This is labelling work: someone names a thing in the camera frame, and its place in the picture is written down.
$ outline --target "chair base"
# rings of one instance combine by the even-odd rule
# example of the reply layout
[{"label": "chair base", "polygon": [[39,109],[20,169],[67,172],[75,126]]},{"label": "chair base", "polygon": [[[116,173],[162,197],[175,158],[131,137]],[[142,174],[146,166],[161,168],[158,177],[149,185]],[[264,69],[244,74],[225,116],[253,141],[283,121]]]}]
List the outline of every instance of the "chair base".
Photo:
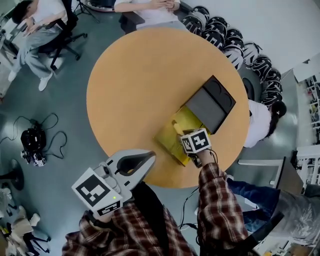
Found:
[{"label": "chair base", "polygon": [[24,173],[20,164],[14,159],[11,160],[10,163],[10,172],[5,175],[1,175],[0,180],[11,180],[12,185],[19,191],[21,191],[25,186]]},{"label": "chair base", "polygon": [[87,38],[88,34],[87,33],[81,33],[81,34],[78,34],[78,35],[75,35],[75,36],[71,36],[64,42],[64,44],[60,48],[58,48],[56,50],[56,52],[54,54],[54,57],[53,57],[53,60],[52,60],[51,65],[50,65],[50,68],[53,71],[57,70],[57,67],[55,66],[55,62],[56,62],[57,58],[59,57],[62,49],[66,49],[68,52],[74,54],[76,61],[80,60],[81,55],[79,53],[77,53],[75,50],[73,50],[71,47],[69,47],[68,44],[70,44],[71,42],[75,42],[78,38],[81,38],[81,37]]}]

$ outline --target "gray floor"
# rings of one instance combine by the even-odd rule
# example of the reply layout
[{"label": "gray floor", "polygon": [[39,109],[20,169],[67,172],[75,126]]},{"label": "gray floor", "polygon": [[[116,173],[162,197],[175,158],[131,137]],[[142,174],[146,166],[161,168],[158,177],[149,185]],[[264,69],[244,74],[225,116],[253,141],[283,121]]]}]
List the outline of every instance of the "gray floor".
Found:
[{"label": "gray floor", "polygon": [[[68,136],[67,146],[64,148],[65,159],[53,157],[48,159],[45,167],[27,165],[20,158],[22,149],[19,137],[21,132],[30,127],[25,120],[18,122],[19,136],[15,141],[6,140],[0,145],[2,173],[10,159],[17,159],[22,165],[25,176],[23,191],[12,190],[18,204],[25,206],[32,214],[37,212],[41,216],[39,227],[52,237],[50,242],[51,255],[61,254],[61,247],[68,232],[78,229],[78,222],[85,206],[71,190],[71,185],[88,168],[95,167],[107,159],[91,130],[87,109],[86,90],[91,70],[102,52],[116,39],[123,35],[118,24],[119,15],[96,13],[101,23],[86,15],[81,15],[75,33],[88,33],[87,39],[79,39],[73,47],[82,53],[80,61],[67,53],[63,67],[56,78],[50,80],[45,91],[38,91],[39,80],[25,67],[12,83],[5,101],[0,105],[1,137],[12,136],[12,124],[18,116],[26,116],[42,121],[48,114],[55,112],[59,116],[59,123],[47,131],[47,138],[57,131],[65,131]],[[242,70],[244,76],[257,80],[248,70]],[[285,102],[288,110],[297,113],[296,91],[290,89],[294,80],[288,76],[283,81]],[[46,126],[50,127],[55,120],[49,119]],[[254,149],[244,149],[242,159],[278,159],[289,156],[296,145],[297,128],[293,124],[291,115],[281,120],[276,131],[276,139],[266,139],[259,142]],[[58,137],[52,149],[58,152],[59,145],[64,141]],[[229,172],[236,179],[267,185],[273,171],[263,168],[249,168],[234,164]],[[160,200],[168,207],[177,222],[180,221],[181,207],[186,197],[194,188],[166,189],[151,186]],[[196,223],[194,211],[197,207],[197,194],[187,203],[185,221]],[[196,232],[191,228],[182,231],[186,239],[196,249]]]}]

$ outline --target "black and white helmet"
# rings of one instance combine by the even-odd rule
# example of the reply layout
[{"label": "black and white helmet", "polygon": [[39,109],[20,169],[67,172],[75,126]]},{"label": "black and white helmet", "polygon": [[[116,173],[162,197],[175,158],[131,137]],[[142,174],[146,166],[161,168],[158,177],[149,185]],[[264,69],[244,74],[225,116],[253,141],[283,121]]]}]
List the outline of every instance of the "black and white helmet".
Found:
[{"label": "black and white helmet", "polygon": [[272,68],[270,70],[270,72],[268,73],[268,75],[265,78],[266,81],[271,81],[271,80],[277,80],[277,81],[281,81],[281,74],[279,72],[279,70]]},{"label": "black and white helmet", "polygon": [[282,94],[278,91],[266,91],[261,95],[261,103],[268,108],[275,102],[282,101]]},{"label": "black and white helmet", "polygon": [[206,24],[207,24],[206,16],[204,14],[202,14],[201,12],[195,11],[195,10],[190,12],[190,15],[191,16],[195,16],[200,20],[200,22],[201,22],[201,30],[204,31],[205,28],[206,28]]},{"label": "black and white helmet", "polygon": [[237,36],[229,37],[225,40],[224,50],[239,49],[244,56],[244,42]]},{"label": "black and white helmet", "polygon": [[238,49],[231,49],[224,52],[224,55],[229,59],[236,70],[239,70],[244,63],[244,58],[241,51]]},{"label": "black and white helmet", "polygon": [[259,54],[261,53],[262,49],[259,45],[254,42],[249,42],[244,45],[244,63],[251,66],[256,59],[258,58]]},{"label": "black and white helmet", "polygon": [[188,15],[182,19],[182,23],[191,33],[198,36],[202,34],[202,23],[198,17]]},{"label": "black and white helmet", "polygon": [[202,34],[202,37],[217,47],[220,51],[224,48],[225,39],[224,37],[218,33],[217,31],[208,31]]},{"label": "black and white helmet", "polygon": [[279,92],[279,93],[283,92],[282,84],[277,80],[269,80],[269,81],[263,82],[262,83],[262,90],[264,92],[266,92],[266,91],[274,91],[274,92]]},{"label": "black and white helmet", "polygon": [[267,56],[263,55],[256,58],[255,62],[251,66],[251,70],[253,70],[259,76],[262,82],[266,80],[271,68],[271,60]]},{"label": "black and white helmet", "polygon": [[226,38],[231,38],[231,37],[237,37],[242,40],[244,39],[244,37],[242,36],[242,33],[238,29],[235,29],[235,28],[229,28],[226,31]]},{"label": "black and white helmet", "polygon": [[220,33],[223,36],[223,38],[225,38],[227,35],[227,27],[218,21],[216,21],[210,25],[207,24],[205,26],[204,32],[208,32],[208,31],[217,31],[218,33]]},{"label": "black and white helmet", "polygon": [[210,13],[208,11],[208,9],[204,6],[198,5],[196,7],[193,8],[192,12],[199,12],[202,13],[205,16],[206,22],[209,22],[209,18],[210,18]]},{"label": "black and white helmet", "polygon": [[208,21],[208,25],[211,25],[215,22],[220,22],[222,23],[226,28],[229,27],[229,24],[226,22],[226,20],[222,17],[219,17],[219,16],[215,16],[215,17],[212,17],[211,19],[209,19]]}]

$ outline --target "black hair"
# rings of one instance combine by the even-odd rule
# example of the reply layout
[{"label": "black hair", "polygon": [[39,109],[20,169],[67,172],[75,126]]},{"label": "black hair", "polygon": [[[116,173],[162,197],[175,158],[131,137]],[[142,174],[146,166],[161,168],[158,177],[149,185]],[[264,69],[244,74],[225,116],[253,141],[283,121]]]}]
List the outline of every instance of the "black hair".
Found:
[{"label": "black hair", "polygon": [[24,0],[17,4],[12,12],[12,21],[15,24],[20,24],[23,21],[23,18],[27,14],[28,6],[32,3],[31,0]]},{"label": "black hair", "polygon": [[272,104],[270,127],[266,137],[270,137],[270,135],[275,132],[279,119],[282,118],[286,113],[287,107],[282,101],[277,101]]}]

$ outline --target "round wooden table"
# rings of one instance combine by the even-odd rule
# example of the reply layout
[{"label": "round wooden table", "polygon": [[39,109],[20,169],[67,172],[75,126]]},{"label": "round wooden table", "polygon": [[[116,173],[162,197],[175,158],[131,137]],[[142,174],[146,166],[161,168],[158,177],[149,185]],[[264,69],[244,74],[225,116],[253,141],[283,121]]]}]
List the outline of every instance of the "round wooden table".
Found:
[{"label": "round wooden table", "polygon": [[200,169],[179,165],[153,139],[171,116],[214,75],[236,101],[212,148],[222,170],[242,150],[249,129],[244,84],[224,54],[205,39],[173,28],[146,28],[110,45],[96,62],[87,88],[93,133],[111,156],[124,149],[156,153],[145,181],[166,188],[198,185]]}]

